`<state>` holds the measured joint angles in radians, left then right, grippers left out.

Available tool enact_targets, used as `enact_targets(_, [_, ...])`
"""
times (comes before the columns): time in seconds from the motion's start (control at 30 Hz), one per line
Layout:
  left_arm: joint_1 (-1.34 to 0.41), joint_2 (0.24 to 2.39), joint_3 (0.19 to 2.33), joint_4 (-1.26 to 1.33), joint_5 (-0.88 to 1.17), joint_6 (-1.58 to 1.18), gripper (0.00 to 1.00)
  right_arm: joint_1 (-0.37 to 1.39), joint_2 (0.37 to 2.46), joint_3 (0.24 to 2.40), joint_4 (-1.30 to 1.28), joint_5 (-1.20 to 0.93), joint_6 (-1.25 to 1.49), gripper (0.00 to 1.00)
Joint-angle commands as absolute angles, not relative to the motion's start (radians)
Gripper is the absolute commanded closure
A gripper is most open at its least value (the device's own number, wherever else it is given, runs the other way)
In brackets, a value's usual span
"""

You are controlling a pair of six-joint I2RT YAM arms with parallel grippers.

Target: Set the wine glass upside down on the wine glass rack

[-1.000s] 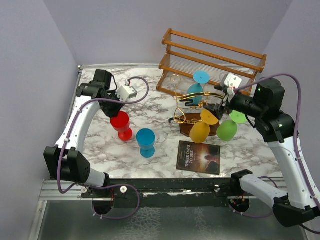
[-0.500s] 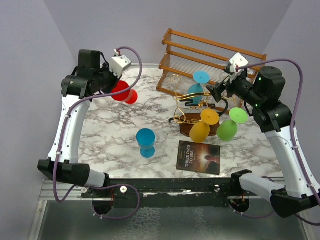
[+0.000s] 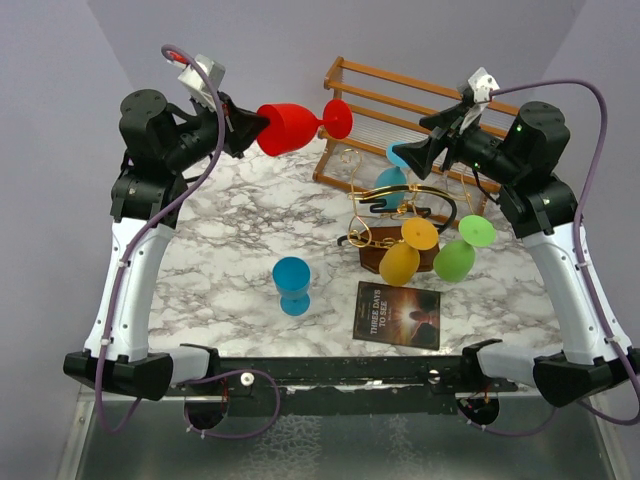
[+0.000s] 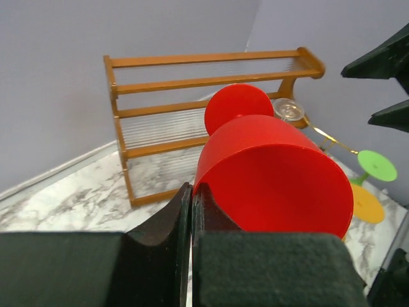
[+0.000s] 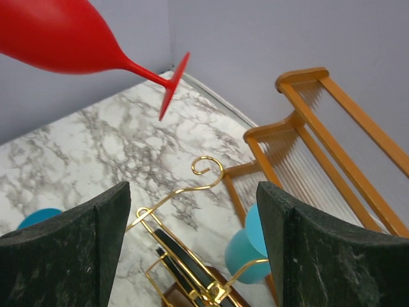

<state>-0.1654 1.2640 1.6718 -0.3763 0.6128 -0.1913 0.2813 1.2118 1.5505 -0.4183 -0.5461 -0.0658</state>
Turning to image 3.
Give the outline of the red plastic wine glass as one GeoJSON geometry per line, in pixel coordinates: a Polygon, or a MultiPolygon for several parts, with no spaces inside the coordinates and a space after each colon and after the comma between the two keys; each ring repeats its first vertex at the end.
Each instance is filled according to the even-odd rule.
{"type": "Polygon", "coordinates": [[[324,107],[320,117],[298,104],[266,104],[257,114],[269,121],[258,135],[260,149],[271,157],[293,152],[305,147],[323,127],[334,139],[346,138],[353,127],[350,107],[341,99],[332,99],[324,107]]]}

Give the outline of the yellow plastic wine glass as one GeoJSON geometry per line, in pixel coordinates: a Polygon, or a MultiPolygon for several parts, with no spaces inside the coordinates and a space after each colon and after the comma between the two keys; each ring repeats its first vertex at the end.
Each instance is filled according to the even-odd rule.
{"type": "Polygon", "coordinates": [[[406,220],[400,233],[401,240],[388,249],[379,264],[380,276],[394,287],[407,284],[419,268],[421,253],[439,244],[437,228],[425,218],[406,220]]]}

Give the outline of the light blue plastic wine glass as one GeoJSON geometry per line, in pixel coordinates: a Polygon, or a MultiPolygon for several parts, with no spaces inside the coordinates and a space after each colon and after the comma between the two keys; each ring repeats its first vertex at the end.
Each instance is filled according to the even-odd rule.
{"type": "MultiPolygon", "coordinates": [[[[375,181],[375,188],[389,187],[394,185],[405,185],[407,183],[406,170],[408,165],[398,156],[393,148],[401,145],[401,142],[393,142],[386,149],[386,158],[392,167],[384,170],[375,181]]],[[[382,197],[386,201],[386,208],[396,210],[405,200],[405,192],[388,194],[382,197]]]]}

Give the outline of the clear wine glass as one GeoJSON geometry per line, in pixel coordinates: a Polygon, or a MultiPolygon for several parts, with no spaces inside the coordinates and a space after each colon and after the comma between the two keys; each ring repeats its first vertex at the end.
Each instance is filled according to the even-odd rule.
{"type": "Polygon", "coordinates": [[[450,169],[444,168],[443,161],[441,161],[438,164],[438,169],[440,170],[440,173],[443,176],[446,193],[456,201],[464,201],[469,203],[471,200],[471,194],[469,193],[467,189],[467,185],[465,183],[465,171],[463,171],[462,173],[457,173],[457,177],[454,177],[450,169]],[[462,192],[461,195],[455,195],[454,193],[451,192],[451,189],[449,188],[449,178],[453,178],[455,181],[457,181],[460,184],[460,188],[462,192]]]}

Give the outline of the gold wire wine glass rack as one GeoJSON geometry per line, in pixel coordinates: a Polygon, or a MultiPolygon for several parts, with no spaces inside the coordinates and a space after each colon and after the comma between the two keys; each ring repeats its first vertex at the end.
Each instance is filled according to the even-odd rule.
{"type": "Polygon", "coordinates": [[[472,214],[476,209],[472,203],[456,201],[445,191],[444,180],[440,186],[421,186],[410,180],[406,170],[407,183],[389,187],[360,190],[356,177],[364,164],[361,152],[348,148],[340,154],[340,160],[351,168],[347,187],[347,197],[352,205],[352,217],[347,233],[337,239],[337,244],[349,244],[359,251],[360,265],[367,271],[378,274],[379,264],[385,253],[401,240],[402,224],[414,217],[430,221],[438,233],[453,228],[457,224],[459,207],[465,205],[472,214]],[[405,200],[396,209],[387,209],[383,196],[405,192],[405,200]]]}

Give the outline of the green plastic wine glass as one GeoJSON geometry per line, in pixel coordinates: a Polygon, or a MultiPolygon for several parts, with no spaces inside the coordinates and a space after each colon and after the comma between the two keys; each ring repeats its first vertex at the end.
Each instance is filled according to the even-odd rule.
{"type": "Polygon", "coordinates": [[[491,222],[478,215],[467,215],[458,224],[460,239],[449,242],[435,256],[433,270],[446,282],[458,283],[475,264],[476,249],[490,246],[496,239],[491,222]]]}

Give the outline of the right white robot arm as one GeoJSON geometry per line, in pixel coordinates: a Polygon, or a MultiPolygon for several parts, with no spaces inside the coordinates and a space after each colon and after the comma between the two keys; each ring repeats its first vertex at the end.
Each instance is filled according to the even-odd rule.
{"type": "Polygon", "coordinates": [[[513,380],[537,388],[555,407],[624,382],[637,386],[639,351],[616,322],[591,263],[582,224],[586,198],[553,172],[570,139],[564,115],[546,102],[528,102],[498,139],[479,126],[479,107],[465,96],[421,119],[426,139],[392,150],[420,179],[443,155],[444,169],[461,162],[499,184],[497,203],[542,276],[562,348],[544,354],[499,340],[471,345],[462,354],[461,383],[481,391],[495,378],[513,380]]]}

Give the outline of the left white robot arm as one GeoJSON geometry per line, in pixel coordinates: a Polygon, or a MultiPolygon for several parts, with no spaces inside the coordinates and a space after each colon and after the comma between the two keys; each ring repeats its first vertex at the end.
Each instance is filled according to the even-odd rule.
{"type": "Polygon", "coordinates": [[[159,266],[177,225],[175,200],[188,190],[184,171],[214,152],[230,133],[231,105],[222,111],[196,104],[182,111],[153,89],[120,105],[125,142],[111,190],[112,250],[100,307],[79,352],[66,355],[64,373],[95,391],[159,400],[178,382],[178,357],[149,350],[148,322],[159,266]]]}

